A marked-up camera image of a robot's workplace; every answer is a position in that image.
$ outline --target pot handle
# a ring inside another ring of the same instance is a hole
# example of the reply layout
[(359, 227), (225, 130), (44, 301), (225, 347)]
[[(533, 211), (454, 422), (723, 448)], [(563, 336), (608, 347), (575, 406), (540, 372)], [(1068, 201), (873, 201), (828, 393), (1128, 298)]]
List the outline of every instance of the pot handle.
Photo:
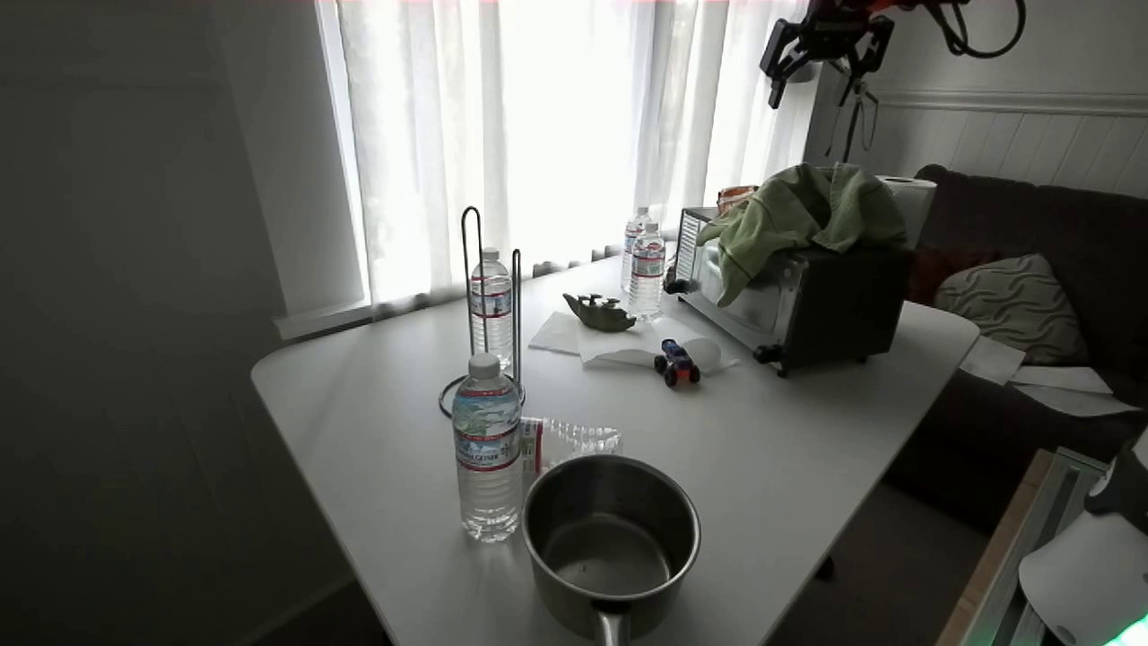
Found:
[(620, 642), (620, 628), (626, 628), (626, 615), (630, 615), (631, 606), (596, 604), (596, 609), (601, 609), (601, 642), (604, 642), (604, 646), (626, 646), (626, 642)]

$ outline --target white curtain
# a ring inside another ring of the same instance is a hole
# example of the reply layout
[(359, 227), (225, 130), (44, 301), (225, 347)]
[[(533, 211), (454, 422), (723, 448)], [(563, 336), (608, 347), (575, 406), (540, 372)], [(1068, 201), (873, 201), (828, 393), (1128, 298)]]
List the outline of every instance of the white curtain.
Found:
[(796, 162), (756, 67), (796, 3), (338, 0), (372, 301), (463, 283), (466, 203), (487, 246), (582, 262)]

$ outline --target sofa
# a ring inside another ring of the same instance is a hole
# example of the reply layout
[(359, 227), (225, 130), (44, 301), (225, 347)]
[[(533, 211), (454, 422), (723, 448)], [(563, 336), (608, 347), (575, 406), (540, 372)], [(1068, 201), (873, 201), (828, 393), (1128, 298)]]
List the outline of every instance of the sofa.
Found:
[[(997, 259), (1048, 259), (1078, 311), (1088, 367), (1115, 399), (1148, 409), (1148, 201), (919, 170), (936, 183), (913, 298), (936, 306), (954, 271)], [(1146, 432), (1146, 414), (1068, 415), (972, 372), (954, 372), (893, 459), (897, 483), (991, 531), (1036, 448), (1108, 463)]]

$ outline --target green cloth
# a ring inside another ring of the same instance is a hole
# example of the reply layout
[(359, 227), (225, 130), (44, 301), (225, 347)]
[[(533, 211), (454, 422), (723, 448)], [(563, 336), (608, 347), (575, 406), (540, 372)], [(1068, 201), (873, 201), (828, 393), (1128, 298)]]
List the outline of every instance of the green cloth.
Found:
[(906, 217), (889, 185), (853, 164), (795, 164), (699, 228), (698, 245), (716, 235), (724, 277), (723, 306), (728, 306), (765, 271), (775, 251), (906, 246)]

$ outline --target bottle cap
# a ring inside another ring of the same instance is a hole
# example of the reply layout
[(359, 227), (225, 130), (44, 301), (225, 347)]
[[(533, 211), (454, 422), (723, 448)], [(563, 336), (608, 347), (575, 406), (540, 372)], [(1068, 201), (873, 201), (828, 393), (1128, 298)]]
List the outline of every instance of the bottle cap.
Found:
[(470, 354), (470, 375), (496, 380), (498, 375), (498, 354), (487, 354), (487, 353)]

